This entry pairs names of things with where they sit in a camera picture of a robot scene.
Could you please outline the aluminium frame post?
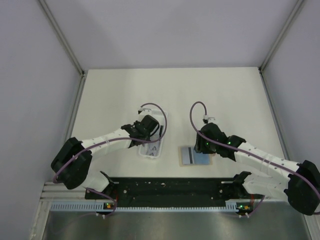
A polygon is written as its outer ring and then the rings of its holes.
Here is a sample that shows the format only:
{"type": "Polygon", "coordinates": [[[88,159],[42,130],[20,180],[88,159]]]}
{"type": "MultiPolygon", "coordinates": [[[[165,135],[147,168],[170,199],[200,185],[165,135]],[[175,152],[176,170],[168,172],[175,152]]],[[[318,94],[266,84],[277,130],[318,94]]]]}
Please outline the aluminium frame post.
{"type": "Polygon", "coordinates": [[[61,30],[58,22],[56,21],[49,5],[45,0],[37,0],[36,2],[39,4],[39,7],[41,8],[44,16],[46,17],[48,23],[50,24],[54,34],[56,35],[56,38],[58,39],[60,45],[62,46],[70,62],[72,63],[72,65],[74,66],[78,74],[80,76],[83,76],[85,74],[85,70],[82,68],[74,51],[72,50],[70,44],[68,43],[68,40],[65,37],[63,31],[61,30]]]}
{"type": "Polygon", "coordinates": [[[281,46],[282,42],[284,41],[285,37],[287,36],[288,32],[290,31],[291,27],[293,26],[294,22],[296,21],[297,17],[303,10],[307,0],[296,0],[295,4],[290,11],[286,21],[284,22],[283,26],[280,29],[277,37],[275,38],[274,42],[271,45],[271,48],[267,52],[264,60],[262,61],[259,69],[259,72],[262,74],[268,65],[270,64],[271,60],[273,59],[274,55],[277,53],[279,47],[281,46]]]}

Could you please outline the right aluminium frame post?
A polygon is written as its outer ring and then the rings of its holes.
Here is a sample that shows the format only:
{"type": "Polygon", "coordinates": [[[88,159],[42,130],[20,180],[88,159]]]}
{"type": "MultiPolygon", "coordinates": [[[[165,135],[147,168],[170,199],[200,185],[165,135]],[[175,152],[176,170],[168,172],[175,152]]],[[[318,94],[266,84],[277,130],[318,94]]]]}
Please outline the right aluminium frame post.
{"type": "Polygon", "coordinates": [[[262,61],[259,69],[259,72],[262,74],[268,65],[270,64],[271,60],[273,59],[274,55],[277,53],[279,47],[281,46],[282,42],[284,41],[285,37],[287,36],[288,32],[290,31],[291,27],[293,26],[294,22],[296,21],[297,17],[303,10],[307,0],[296,0],[295,4],[290,11],[286,21],[284,22],[283,26],[280,29],[277,37],[275,38],[274,42],[271,45],[271,48],[267,52],[264,60],[262,61]]]}

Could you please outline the left aluminium frame post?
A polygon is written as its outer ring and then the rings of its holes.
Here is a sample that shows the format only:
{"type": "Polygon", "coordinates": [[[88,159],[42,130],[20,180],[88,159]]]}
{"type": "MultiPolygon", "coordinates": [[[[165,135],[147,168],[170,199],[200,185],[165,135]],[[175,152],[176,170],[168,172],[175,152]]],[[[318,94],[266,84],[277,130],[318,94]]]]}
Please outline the left aluminium frame post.
{"type": "Polygon", "coordinates": [[[70,44],[68,43],[68,40],[65,37],[63,31],[61,30],[58,22],[56,21],[49,5],[45,0],[37,0],[36,2],[39,4],[39,7],[41,8],[44,16],[46,17],[48,23],[50,24],[54,34],[56,35],[56,38],[58,39],[60,45],[62,46],[70,62],[72,63],[72,65],[74,66],[78,74],[80,76],[83,76],[85,74],[85,70],[82,68],[74,51],[72,50],[70,44]]]}

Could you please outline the beige card holder wallet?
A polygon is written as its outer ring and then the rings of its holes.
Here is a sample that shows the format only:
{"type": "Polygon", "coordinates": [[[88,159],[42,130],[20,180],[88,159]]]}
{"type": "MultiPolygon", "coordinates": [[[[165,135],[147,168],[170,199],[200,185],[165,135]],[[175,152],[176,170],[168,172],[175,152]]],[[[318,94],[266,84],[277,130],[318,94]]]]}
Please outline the beige card holder wallet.
{"type": "Polygon", "coordinates": [[[204,154],[204,153],[197,153],[193,146],[180,146],[178,148],[178,156],[179,156],[179,165],[181,167],[191,167],[191,166],[209,166],[212,165],[212,155],[204,154]],[[194,164],[192,165],[182,165],[181,163],[181,148],[182,147],[192,147],[193,148],[193,156],[194,156],[194,164]]]}

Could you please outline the card with purple logo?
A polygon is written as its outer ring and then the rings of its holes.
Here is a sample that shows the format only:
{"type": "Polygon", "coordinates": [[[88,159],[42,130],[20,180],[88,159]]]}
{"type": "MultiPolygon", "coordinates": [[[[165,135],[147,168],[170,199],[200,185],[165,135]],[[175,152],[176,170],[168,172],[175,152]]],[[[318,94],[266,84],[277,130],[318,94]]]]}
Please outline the card with purple logo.
{"type": "Polygon", "coordinates": [[[158,146],[144,146],[141,150],[141,154],[147,157],[158,157],[160,154],[160,150],[158,146]]]}

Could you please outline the clear plastic card tray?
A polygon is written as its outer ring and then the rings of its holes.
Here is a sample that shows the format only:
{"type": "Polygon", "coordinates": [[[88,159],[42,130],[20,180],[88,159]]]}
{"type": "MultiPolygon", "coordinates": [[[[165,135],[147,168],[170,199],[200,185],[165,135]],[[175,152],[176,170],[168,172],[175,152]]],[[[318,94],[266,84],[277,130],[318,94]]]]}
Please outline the clear plastic card tray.
{"type": "MultiPolygon", "coordinates": [[[[159,122],[159,129],[157,131],[154,131],[154,135],[150,138],[151,141],[157,140],[164,135],[165,126],[166,126],[165,117],[160,110],[152,109],[152,108],[142,108],[141,113],[138,114],[138,120],[141,121],[143,119],[143,117],[146,115],[150,115],[150,116],[154,117],[159,122]]],[[[163,137],[161,140],[158,140],[157,142],[153,142],[153,143],[143,143],[142,145],[140,145],[138,147],[138,151],[137,151],[138,154],[141,157],[149,158],[149,159],[159,158],[161,155],[164,138],[165,137],[163,137]],[[158,157],[148,157],[146,155],[142,155],[142,148],[144,146],[157,146],[157,147],[159,147],[159,156],[158,157]]]]}

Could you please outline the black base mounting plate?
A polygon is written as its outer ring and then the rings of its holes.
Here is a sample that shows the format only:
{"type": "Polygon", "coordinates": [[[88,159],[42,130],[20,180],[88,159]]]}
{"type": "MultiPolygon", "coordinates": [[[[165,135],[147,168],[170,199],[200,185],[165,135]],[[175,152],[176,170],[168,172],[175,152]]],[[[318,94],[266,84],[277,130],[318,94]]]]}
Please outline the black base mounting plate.
{"type": "Polygon", "coordinates": [[[223,207],[252,194],[232,178],[113,177],[104,194],[118,207],[223,207]]]}

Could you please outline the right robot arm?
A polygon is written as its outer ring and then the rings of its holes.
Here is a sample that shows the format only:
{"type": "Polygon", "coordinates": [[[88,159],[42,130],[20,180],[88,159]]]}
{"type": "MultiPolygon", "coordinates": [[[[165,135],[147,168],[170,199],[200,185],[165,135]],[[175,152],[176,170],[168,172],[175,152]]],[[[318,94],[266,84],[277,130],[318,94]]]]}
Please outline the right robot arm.
{"type": "Polygon", "coordinates": [[[218,154],[263,174],[249,172],[236,176],[233,192],[237,197],[268,196],[289,203],[304,215],[319,215],[320,171],[313,162],[298,163],[268,154],[237,135],[226,136],[212,122],[196,133],[194,149],[197,153],[218,154]]]}

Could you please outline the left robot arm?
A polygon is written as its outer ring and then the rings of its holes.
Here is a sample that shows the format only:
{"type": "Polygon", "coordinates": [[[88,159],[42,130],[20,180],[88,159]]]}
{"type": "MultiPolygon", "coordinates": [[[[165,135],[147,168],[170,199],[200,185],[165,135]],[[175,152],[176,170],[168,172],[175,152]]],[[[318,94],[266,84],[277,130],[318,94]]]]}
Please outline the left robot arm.
{"type": "Polygon", "coordinates": [[[52,182],[62,183],[68,190],[77,187],[93,189],[102,198],[109,198],[114,191],[111,180],[103,171],[90,169],[93,161],[114,151],[146,143],[159,128],[154,117],[145,115],[142,120],[125,124],[106,135],[86,140],[69,138],[51,163],[55,172],[52,182]]]}

